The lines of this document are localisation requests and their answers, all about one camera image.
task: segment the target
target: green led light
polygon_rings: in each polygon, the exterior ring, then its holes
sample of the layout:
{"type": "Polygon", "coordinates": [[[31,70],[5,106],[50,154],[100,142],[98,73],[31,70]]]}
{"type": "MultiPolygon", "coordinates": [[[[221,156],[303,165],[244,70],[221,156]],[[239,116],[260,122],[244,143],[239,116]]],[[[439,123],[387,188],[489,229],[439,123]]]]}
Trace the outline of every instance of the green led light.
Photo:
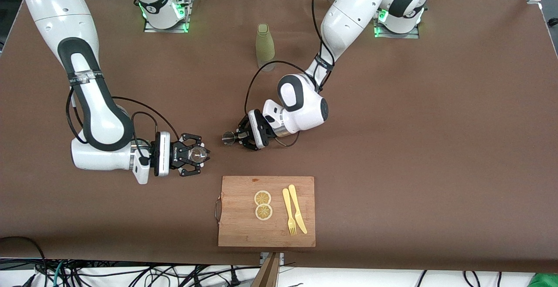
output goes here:
{"type": "Polygon", "coordinates": [[[182,18],[182,17],[184,16],[184,10],[180,7],[179,4],[173,5],[173,9],[174,9],[174,11],[175,11],[175,13],[176,13],[176,17],[177,17],[177,18],[180,19],[180,18],[182,18]]]}
{"type": "Polygon", "coordinates": [[[147,20],[147,15],[145,15],[145,11],[143,10],[143,7],[139,5],[139,8],[141,9],[141,15],[143,16],[143,18],[147,20]]]}
{"type": "Polygon", "coordinates": [[[385,19],[387,19],[387,15],[389,14],[388,11],[382,9],[380,10],[380,15],[378,17],[378,20],[380,20],[381,22],[385,22],[385,19]]]}

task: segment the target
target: yellow fork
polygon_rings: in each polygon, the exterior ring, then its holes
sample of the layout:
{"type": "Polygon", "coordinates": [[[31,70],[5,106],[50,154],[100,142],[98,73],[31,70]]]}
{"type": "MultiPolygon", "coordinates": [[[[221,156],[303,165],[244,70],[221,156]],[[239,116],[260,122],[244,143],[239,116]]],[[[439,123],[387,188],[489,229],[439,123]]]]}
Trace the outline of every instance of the yellow fork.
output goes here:
{"type": "Polygon", "coordinates": [[[288,189],[283,189],[283,200],[285,200],[285,206],[287,207],[287,214],[289,215],[289,221],[287,226],[289,226],[289,232],[291,236],[296,235],[296,224],[295,219],[293,219],[293,212],[291,211],[291,195],[288,189]]]}

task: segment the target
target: plastic knife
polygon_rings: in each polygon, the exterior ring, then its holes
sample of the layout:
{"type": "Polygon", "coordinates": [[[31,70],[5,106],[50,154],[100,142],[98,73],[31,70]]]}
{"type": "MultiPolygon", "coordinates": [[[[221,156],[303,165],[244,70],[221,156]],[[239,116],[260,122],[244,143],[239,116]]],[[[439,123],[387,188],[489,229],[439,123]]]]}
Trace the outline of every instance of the plastic knife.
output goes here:
{"type": "Polygon", "coordinates": [[[296,223],[299,225],[300,230],[303,231],[303,233],[308,233],[308,231],[306,230],[306,226],[304,225],[303,216],[300,214],[299,200],[296,197],[295,185],[289,185],[289,192],[291,193],[291,198],[293,198],[293,203],[295,203],[295,209],[296,209],[295,220],[296,220],[296,223]]]}

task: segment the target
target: brown mat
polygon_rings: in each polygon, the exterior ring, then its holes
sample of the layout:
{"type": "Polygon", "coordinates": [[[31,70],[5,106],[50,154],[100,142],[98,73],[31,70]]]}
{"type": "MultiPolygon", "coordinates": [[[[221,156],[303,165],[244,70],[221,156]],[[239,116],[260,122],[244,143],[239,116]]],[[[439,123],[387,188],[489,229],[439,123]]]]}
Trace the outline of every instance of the brown mat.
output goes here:
{"type": "MultiPolygon", "coordinates": [[[[24,5],[0,57],[0,236],[32,237],[58,259],[255,264],[258,249],[217,246],[221,177],[315,176],[316,247],[290,250],[289,263],[558,268],[558,61],[536,5],[430,0],[419,40],[366,29],[322,93],[326,124],[252,152],[220,137],[243,116],[256,25],[270,25],[279,59],[305,68],[318,47],[310,0],[197,0],[188,34],[143,34],[133,0],[86,1],[112,94],[203,136],[212,159],[199,176],[143,186],[131,172],[75,168],[68,82],[24,5]]],[[[329,4],[317,0],[319,17],[329,4]]],[[[262,74],[249,107],[276,99],[288,73],[262,74]]],[[[25,243],[1,249],[36,256],[25,243]]]]}

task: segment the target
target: white floor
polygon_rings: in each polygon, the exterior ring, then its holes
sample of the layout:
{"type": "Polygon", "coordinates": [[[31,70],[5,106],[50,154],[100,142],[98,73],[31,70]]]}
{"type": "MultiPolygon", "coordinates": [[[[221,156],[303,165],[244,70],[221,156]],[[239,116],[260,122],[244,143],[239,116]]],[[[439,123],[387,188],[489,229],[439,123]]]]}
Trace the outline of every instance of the white floor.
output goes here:
{"type": "MultiPolygon", "coordinates": [[[[211,266],[206,271],[219,271],[229,269],[229,266],[211,266]]],[[[104,267],[84,269],[80,273],[106,274],[124,271],[141,270],[144,267],[104,267]]],[[[188,274],[193,266],[176,267],[178,273],[188,274]]],[[[253,279],[257,269],[239,270],[237,276],[240,281],[253,279]]],[[[282,267],[279,274],[277,287],[292,287],[300,283],[301,287],[416,287],[422,271],[419,270],[361,270],[361,269],[319,269],[308,267],[282,267]]],[[[495,272],[476,272],[481,287],[497,287],[498,274],[495,272]]],[[[0,271],[0,287],[15,287],[25,283],[34,274],[34,270],[9,270],[0,271]]],[[[112,277],[82,277],[92,287],[125,287],[137,276],[129,273],[112,277]]],[[[526,287],[534,273],[503,273],[501,287],[526,287]]],[[[222,274],[224,279],[230,281],[230,273],[222,274]]],[[[223,278],[212,277],[201,283],[203,287],[226,286],[223,278]]],[[[37,275],[32,287],[42,287],[44,277],[37,275]]],[[[476,285],[474,278],[469,273],[469,280],[476,285]]],[[[142,277],[136,287],[151,283],[148,275],[142,277]]],[[[152,287],[175,287],[178,285],[176,278],[158,279],[152,287]]],[[[422,281],[421,287],[468,287],[460,271],[428,271],[422,281]]]]}

